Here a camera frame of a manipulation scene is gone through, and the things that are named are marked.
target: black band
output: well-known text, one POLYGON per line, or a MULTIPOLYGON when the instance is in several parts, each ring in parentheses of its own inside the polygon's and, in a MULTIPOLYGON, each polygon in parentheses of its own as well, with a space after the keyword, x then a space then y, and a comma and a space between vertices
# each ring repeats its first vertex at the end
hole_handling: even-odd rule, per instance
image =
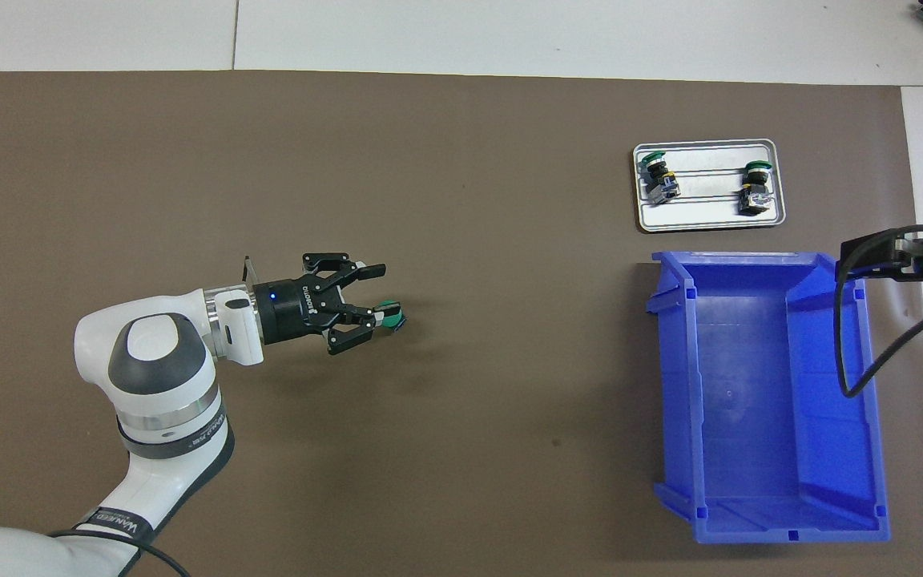
POLYGON ((119 419, 117 419, 116 424, 120 428, 123 445, 129 452, 139 457, 144 457, 144 459, 171 459, 173 457, 179 457, 180 455, 187 455, 187 453, 191 453, 192 450, 198 449, 199 446, 205 445, 216 432, 220 431, 220 427, 223 426, 226 420, 227 406, 220 403, 220 409, 216 411, 215 417, 212 417, 208 423, 205 423, 200 430, 188 436, 184 436, 184 438, 176 439, 176 441, 158 443, 137 442, 135 439, 127 436, 119 419))
POLYGON ((87 516, 87 519, 77 523, 80 525, 96 525, 109 529, 122 531, 131 539, 138 541, 150 542, 155 537, 155 528, 142 515, 132 514, 130 511, 123 509, 113 509, 110 507, 99 507, 87 516))

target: green cap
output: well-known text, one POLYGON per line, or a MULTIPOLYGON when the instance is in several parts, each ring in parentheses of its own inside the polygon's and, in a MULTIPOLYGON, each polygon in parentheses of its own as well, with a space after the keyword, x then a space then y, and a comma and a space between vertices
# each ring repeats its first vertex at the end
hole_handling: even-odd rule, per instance
MULTIPOLYGON (((398 304, 398 303, 397 301, 384 301, 380 303, 380 306, 393 305, 393 304, 398 304)), ((398 310, 397 314, 392 314, 392 315, 389 315, 388 317, 384 317, 384 322, 382 322, 382 325, 388 329, 395 329, 401 325, 401 321, 403 318, 404 318, 404 313, 401 312, 401 310, 398 310)))
POLYGON ((655 152, 652 152, 651 154, 648 154, 648 155, 644 156, 644 157, 643 157, 643 160, 640 160, 640 164, 642 164, 642 165, 644 165, 644 167, 646 167, 646 165, 648 165, 649 163, 651 163, 651 162, 653 162, 653 161, 659 159, 659 158, 662 157, 662 156, 664 156, 664 150, 657 150, 657 151, 655 151, 655 152))

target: black cable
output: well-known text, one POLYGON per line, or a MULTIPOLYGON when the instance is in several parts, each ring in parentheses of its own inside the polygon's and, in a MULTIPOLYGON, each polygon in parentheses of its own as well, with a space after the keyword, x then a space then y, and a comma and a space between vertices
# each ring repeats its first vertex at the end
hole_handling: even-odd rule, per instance
POLYGON ((918 322, 918 324, 911 326, 907 329, 907 332, 902 333, 891 345, 886 347, 886 350, 882 354, 878 355, 878 358, 875 359, 875 362, 872 362, 871 366, 864 371, 864 375, 861 375, 861 379, 857 381, 853 388, 860 390, 868 384, 868 381, 875 376, 875 373, 878 372, 878 369, 882 368, 882 365, 885 365, 890 358, 893 358, 893 354, 897 353, 898 350, 902 348, 905 344, 909 343, 909 340, 913 339, 920 335, 923 331, 923 318, 918 322))
POLYGON ((882 365, 885 365, 886 362, 889 361, 889 358, 893 357, 893 354, 897 353, 897 351, 907 344, 909 340, 923 331, 923 319, 921 319, 918 324, 912 326, 911 329, 908 329, 907 332, 902 333, 900 337, 893 341, 893 343, 879 355, 875 362, 864 371, 864 375, 861 375, 861 379, 850 388, 846 380, 846 364, 843 359, 842 347, 843 287, 846 285, 846 280, 849 278, 850 271, 853 270, 857 261, 860 260, 865 253, 871 251, 871 249, 875 248, 878 244, 882 244, 886 238, 911 232, 923 232, 923 225, 911 225, 889 229, 871 236, 871 238, 861 242, 861 245, 857 246, 853 252, 850 252, 849 256, 846 256, 846 259, 843 259, 842 262, 839 263, 839 268, 836 270, 835 303, 832 306, 832 331, 835 333, 836 376, 839 379, 839 391, 842 391, 843 397, 854 398, 858 394, 861 394, 861 391, 864 390, 864 387, 867 386, 872 377, 875 376, 878 369, 881 369, 882 365))
POLYGON ((48 534, 49 537, 98 537, 99 539, 107 539, 110 541, 117 541, 119 543, 124 543, 131 545, 131 547, 138 547, 141 551, 147 552, 156 556, 159 561, 166 563, 169 567, 172 567, 172 570, 176 572, 180 577, 191 577, 190 573, 187 573, 186 569, 180 566, 180 563, 176 562, 176 559, 173 559, 171 556, 164 554, 164 552, 159 551, 159 549, 152 547, 151 545, 139 541, 138 539, 133 539, 132 537, 127 537, 126 535, 117 535, 115 533, 106 533, 105 531, 87 531, 84 529, 70 529, 66 531, 55 531, 48 534))

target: aluminum tray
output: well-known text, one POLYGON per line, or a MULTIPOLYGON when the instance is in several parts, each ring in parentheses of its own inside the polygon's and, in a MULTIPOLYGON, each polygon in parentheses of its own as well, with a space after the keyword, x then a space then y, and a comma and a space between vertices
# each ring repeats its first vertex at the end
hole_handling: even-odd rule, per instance
POLYGON ((641 143, 633 150, 636 178, 636 212, 645 232, 721 228, 772 227, 785 220, 785 204, 776 157, 769 139, 699 141, 691 143, 641 143), (681 195, 665 204, 647 200, 648 183, 640 160, 663 150, 667 167, 675 172, 681 195), (743 187, 744 167, 753 160, 772 164, 772 187, 776 205, 758 216, 740 215, 737 204, 743 187))

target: blue plastic bin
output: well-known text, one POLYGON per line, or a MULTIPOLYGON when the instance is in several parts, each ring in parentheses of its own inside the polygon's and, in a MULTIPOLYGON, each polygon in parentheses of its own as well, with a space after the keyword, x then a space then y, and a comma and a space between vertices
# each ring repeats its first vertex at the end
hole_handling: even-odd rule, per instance
MULTIPOLYGON (((839 392, 835 260, 817 252, 657 252, 664 388, 662 504, 700 543, 887 541, 875 387, 839 392)), ((871 364, 862 281, 843 345, 871 364)))

